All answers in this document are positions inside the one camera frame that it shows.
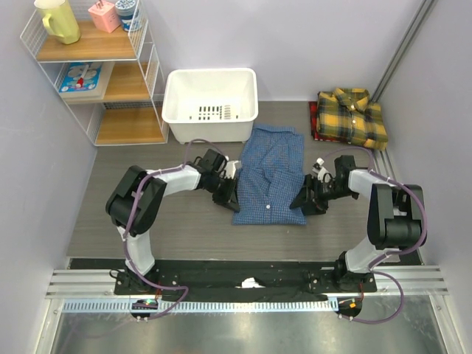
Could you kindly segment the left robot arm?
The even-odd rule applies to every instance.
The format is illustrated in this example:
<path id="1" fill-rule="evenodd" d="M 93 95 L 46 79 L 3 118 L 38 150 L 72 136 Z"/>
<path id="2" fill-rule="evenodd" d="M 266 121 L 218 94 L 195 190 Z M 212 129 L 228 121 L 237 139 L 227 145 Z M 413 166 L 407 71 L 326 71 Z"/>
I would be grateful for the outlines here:
<path id="1" fill-rule="evenodd" d="M 213 203 L 238 212 L 237 175 L 241 162 L 209 149 L 193 161 L 163 170 L 129 167 L 105 205 L 117 228 L 125 253 L 125 269 L 132 286 L 141 294 L 155 288 L 184 290 L 184 286 L 161 286 L 154 274 L 156 260 L 150 244 L 154 224 L 164 197 L 176 193 L 205 190 Z"/>

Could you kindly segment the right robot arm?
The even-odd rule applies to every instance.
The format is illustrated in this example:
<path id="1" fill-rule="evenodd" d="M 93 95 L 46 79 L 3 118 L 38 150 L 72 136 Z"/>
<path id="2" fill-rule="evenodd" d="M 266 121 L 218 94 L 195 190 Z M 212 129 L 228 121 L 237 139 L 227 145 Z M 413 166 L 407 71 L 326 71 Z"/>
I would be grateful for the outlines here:
<path id="1" fill-rule="evenodd" d="M 305 216 L 323 215 L 332 200 L 362 196 L 369 201 L 366 237 L 342 252 L 333 270 L 322 275 L 329 286 L 351 292 L 371 282 L 374 267 L 388 257 L 420 248 L 427 238 L 427 217 L 421 187 L 357 167 L 351 155 L 338 157 L 334 166 L 335 172 L 330 173 L 318 159 L 290 208 L 302 210 Z"/>

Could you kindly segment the blue checked long sleeve shirt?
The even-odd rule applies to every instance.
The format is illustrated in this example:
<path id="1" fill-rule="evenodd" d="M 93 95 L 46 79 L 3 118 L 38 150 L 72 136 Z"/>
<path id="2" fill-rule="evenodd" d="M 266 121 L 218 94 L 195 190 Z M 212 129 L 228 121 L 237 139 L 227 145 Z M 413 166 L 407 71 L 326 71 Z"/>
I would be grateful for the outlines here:
<path id="1" fill-rule="evenodd" d="M 255 125 L 240 160 L 234 225 L 306 224 L 302 210 L 291 208 L 305 180 L 302 134 L 292 127 Z"/>

